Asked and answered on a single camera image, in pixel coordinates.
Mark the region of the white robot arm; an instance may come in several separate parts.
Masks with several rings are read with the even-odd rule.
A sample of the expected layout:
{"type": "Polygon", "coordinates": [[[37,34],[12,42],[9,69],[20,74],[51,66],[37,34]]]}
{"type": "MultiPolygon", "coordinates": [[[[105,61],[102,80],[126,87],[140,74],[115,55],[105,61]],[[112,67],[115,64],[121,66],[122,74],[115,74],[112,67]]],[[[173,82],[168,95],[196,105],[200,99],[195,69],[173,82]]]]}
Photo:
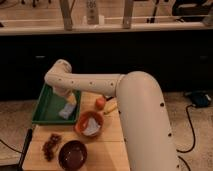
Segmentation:
{"type": "Polygon", "coordinates": [[[163,93],[152,75],[74,74],[59,59],[44,80],[60,96],[80,90],[117,100],[130,171],[181,171],[163,93]]]}

